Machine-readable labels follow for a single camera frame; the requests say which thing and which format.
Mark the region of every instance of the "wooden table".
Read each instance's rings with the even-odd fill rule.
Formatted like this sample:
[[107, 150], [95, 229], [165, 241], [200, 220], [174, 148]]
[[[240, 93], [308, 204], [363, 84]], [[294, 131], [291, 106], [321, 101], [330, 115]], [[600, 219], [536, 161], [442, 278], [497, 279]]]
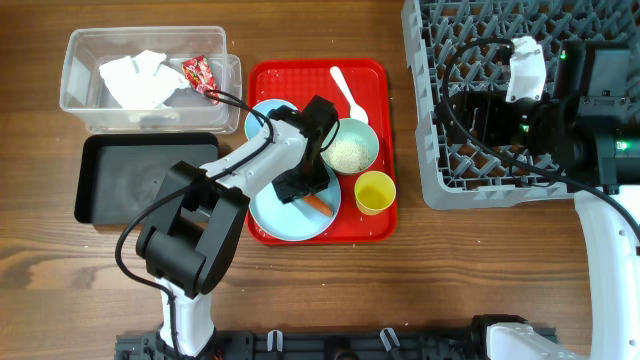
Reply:
[[[389, 74], [397, 231], [379, 244], [281, 248], [243, 233], [214, 292], [220, 329], [416, 330], [510, 313], [556, 327], [562, 344], [589, 352], [586, 251], [572, 201], [444, 212], [422, 200], [402, 1], [8, 3], [0, 7], [1, 358], [108, 359], [116, 335], [161, 322], [160, 294], [115, 265], [118, 229], [74, 220], [89, 133], [58, 105], [73, 30], [160, 25], [222, 26], [245, 88], [251, 68], [269, 59], [371, 57]], [[220, 141], [237, 147], [244, 135]], [[133, 241], [125, 261], [146, 274]]]

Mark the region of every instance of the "red tray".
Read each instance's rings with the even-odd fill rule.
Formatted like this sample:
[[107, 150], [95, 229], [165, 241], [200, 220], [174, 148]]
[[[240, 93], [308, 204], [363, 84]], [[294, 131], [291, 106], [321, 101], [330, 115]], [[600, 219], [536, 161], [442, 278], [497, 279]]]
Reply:
[[[389, 91], [384, 68], [371, 59], [321, 59], [266, 61], [249, 75], [249, 105], [267, 99], [282, 99], [302, 110], [314, 95], [334, 103], [341, 119], [349, 117], [349, 103], [333, 81], [329, 69], [339, 66], [356, 102], [369, 116], [369, 125], [380, 139], [380, 154], [368, 170], [384, 171], [395, 181], [393, 138], [389, 115]], [[354, 184], [359, 175], [336, 174], [342, 191], [342, 205], [329, 228], [313, 239], [282, 241], [265, 233], [247, 216], [249, 233], [266, 245], [353, 244], [381, 241], [398, 226], [398, 204], [376, 216], [366, 216], [356, 207]]]

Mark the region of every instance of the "black metal base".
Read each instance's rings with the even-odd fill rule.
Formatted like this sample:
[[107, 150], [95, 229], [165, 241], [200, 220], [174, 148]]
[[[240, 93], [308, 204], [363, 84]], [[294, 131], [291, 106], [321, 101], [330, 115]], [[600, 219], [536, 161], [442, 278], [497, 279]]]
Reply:
[[[221, 331], [197, 357], [211, 360], [483, 360], [486, 359], [486, 327], [497, 322], [526, 320], [510, 315], [474, 317], [471, 326], [451, 329], [428, 329], [421, 332], [395, 333], [384, 329], [377, 333], [300, 334], [272, 331]], [[557, 343], [555, 329], [535, 329]], [[143, 336], [120, 336], [116, 340], [114, 360], [176, 359], [173, 349], [157, 333]]]

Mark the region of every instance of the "black container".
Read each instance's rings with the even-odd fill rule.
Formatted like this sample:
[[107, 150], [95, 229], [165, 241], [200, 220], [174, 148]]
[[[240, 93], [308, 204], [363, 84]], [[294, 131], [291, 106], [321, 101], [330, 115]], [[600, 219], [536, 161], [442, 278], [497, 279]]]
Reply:
[[[94, 225], [128, 224], [151, 205], [167, 170], [218, 159], [209, 133], [94, 135], [84, 143], [75, 218]], [[204, 214], [187, 215], [207, 221]]]

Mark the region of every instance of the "white spoon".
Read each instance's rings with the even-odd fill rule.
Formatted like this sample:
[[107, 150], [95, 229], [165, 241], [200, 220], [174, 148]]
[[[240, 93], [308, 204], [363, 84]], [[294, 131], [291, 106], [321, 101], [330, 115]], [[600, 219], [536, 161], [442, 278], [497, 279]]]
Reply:
[[344, 79], [344, 76], [342, 75], [342, 71], [340, 71], [340, 68], [337, 66], [332, 66], [329, 72], [331, 73], [331, 77], [333, 77], [333, 80], [336, 82], [336, 84], [344, 94], [344, 97], [347, 98], [347, 101], [351, 106], [351, 113], [350, 113], [351, 118], [360, 120], [363, 123], [368, 124], [369, 117], [367, 116], [367, 112], [364, 111], [362, 106], [356, 104], [356, 101], [353, 99], [353, 95], [351, 95], [351, 91], [349, 90], [347, 81]]

